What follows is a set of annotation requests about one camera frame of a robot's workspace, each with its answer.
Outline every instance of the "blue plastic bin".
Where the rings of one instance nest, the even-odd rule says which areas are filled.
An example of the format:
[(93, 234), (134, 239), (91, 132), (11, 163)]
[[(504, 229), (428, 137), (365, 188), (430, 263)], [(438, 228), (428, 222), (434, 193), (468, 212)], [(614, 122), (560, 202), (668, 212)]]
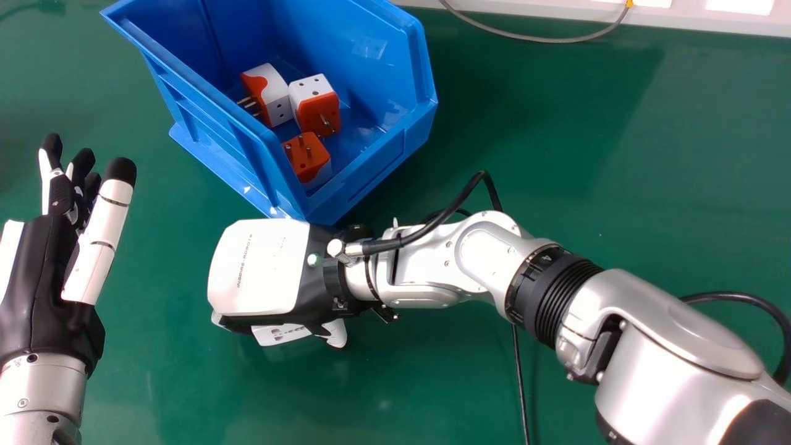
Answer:
[[(437, 95), (420, 22), (386, 0), (123, 0), (102, 11), (143, 54), (176, 123), (170, 135), (270, 217), (335, 223), (429, 136)], [(239, 73), (324, 73), (342, 130), (333, 178), (305, 192), (281, 142), (237, 101)]]

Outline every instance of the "robotic hand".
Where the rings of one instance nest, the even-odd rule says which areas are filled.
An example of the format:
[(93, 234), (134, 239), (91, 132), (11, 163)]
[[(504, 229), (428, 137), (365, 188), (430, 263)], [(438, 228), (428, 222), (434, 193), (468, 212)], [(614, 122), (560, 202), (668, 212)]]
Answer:
[[(476, 178), (499, 208), (488, 175)], [(233, 224), (211, 263), (213, 322), (262, 346), (313, 334), (341, 348), (343, 319), (365, 309), (394, 321), (394, 309), (477, 300), (553, 348), (569, 380), (598, 386), (609, 443), (787, 443), (791, 395), (739, 337), (500, 211), (446, 224), (472, 187), (427, 224), (394, 221), (380, 239), (285, 219)]]
[(116, 158), (104, 181), (93, 152), (66, 167), (62, 143), (39, 149), (42, 215), (0, 238), (0, 443), (74, 445), (85, 383), (104, 350), (95, 305), (127, 217), (137, 169)]

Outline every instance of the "green surface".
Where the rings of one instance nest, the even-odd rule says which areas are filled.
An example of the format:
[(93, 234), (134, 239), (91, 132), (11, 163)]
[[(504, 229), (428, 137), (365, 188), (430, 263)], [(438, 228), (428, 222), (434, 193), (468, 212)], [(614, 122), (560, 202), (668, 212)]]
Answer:
[[(139, 167), (99, 303), (108, 340), (85, 443), (518, 443), (509, 326), (482, 304), (395, 325), (367, 314), (347, 324), (343, 352), (318, 340), (262, 351), (213, 327), (215, 242), (254, 209), (168, 138), (141, 56), (99, 16), (108, 2), (16, 4), (0, 4), (0, 220), (36, 215), (35, 149), (49, 131), (66, 159), (90, 146), (101, 165), (125, 155)], [(440, 97), (431, 140), (347, 222), (415, 221), (488, 169), (533, 234), (677, 295), (734, 288), (789, 310), (788, 40), (625, 27), (539, 46), (415, 13)], [(555, 35), (600, 27), (488, 18)], [(479, 193), (466, 207), (485, 206)], [(706, 310), (774, 368), (781, 343), (763, 314)], [(523, 346), (536, 443), (602, 443), (594, 389)]]

